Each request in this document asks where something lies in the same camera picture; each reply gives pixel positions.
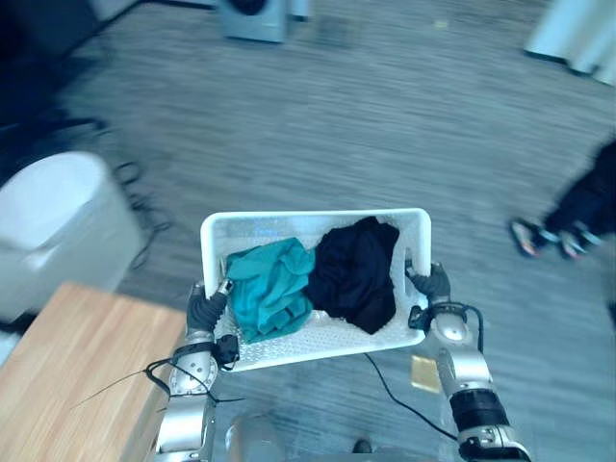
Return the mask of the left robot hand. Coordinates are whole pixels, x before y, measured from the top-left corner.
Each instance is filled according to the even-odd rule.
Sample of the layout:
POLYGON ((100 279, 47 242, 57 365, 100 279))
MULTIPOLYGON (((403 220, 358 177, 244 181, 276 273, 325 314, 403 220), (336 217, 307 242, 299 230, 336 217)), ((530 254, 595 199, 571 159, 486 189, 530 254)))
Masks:
POLYGON ((201 283, 192 285, 187 305, 187 334, 213 333, 227 306, 233 282, 224 279, 211 296, 206 296, 201 283))

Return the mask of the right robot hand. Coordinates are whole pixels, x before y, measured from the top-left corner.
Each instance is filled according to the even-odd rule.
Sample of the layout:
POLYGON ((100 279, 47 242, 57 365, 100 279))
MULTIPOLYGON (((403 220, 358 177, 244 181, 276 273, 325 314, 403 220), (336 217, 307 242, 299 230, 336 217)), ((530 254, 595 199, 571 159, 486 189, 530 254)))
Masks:
POLYGON ((412 266, 405 269, 405 275, 429 305, 450 302, 449 277, 441 263, 432 263, 429 275, 419 274, 412 266))

